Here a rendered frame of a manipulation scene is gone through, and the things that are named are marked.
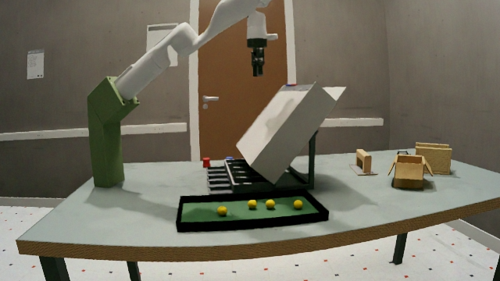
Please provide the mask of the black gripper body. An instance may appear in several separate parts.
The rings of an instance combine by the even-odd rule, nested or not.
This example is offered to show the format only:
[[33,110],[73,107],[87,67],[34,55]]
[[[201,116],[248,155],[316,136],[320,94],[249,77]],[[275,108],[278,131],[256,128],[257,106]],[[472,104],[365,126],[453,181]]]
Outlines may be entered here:
[[255,57],[257,58],[257,48],[266,48],[267,47],[267,39],[265,38],[250,38],[247,39],[247,47],[253,48],[255,52]]

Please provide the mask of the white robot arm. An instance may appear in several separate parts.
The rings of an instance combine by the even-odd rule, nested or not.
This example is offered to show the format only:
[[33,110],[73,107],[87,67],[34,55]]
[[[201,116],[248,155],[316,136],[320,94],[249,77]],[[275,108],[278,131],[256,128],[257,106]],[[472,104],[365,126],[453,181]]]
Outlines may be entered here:
[[180,24],[113,81],[116,89],[122,97],[131,100],[170,66],[171,61],[167,51],[169,45],[180,57],[185,58],[245,17],[248,19],[247,39],[265,38],[268,41],[273,41],[268,38],[278,39],[277,34],[266,34],[265,14],[255,10],[256,7],[267,7],[270,1],[272,0],[220,1],[203,34],[198,36],[188,23]]

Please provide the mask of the red plug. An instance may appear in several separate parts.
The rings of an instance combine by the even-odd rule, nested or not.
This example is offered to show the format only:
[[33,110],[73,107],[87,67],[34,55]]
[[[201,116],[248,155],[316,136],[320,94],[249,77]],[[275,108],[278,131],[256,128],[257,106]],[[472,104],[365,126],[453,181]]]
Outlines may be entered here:
[[210,158],[203,158],[203,168],[206,168],[206,166],[211,166],[210,164]]

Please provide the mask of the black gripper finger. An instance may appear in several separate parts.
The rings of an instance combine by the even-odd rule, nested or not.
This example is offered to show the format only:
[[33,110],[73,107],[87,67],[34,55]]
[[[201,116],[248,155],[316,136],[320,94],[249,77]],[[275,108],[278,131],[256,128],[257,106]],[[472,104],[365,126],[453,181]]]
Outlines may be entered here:
[[256,65],[256,63],[254,62],[254,59],[253,59],[253,58],[254,58],[254,57],[253,57],[253,55],[252,55],[252,63],[251,63],[251,65],[252,65],[252,72],[253,72],[253,76],[257,76],[257,65]]
[[257,48],[256,51],[257,51],[257,58],[255,57],[254,52],[252,53],[252,55],[257,65],[257,76],[263,76],[263,65],[265,64],[264,48]]

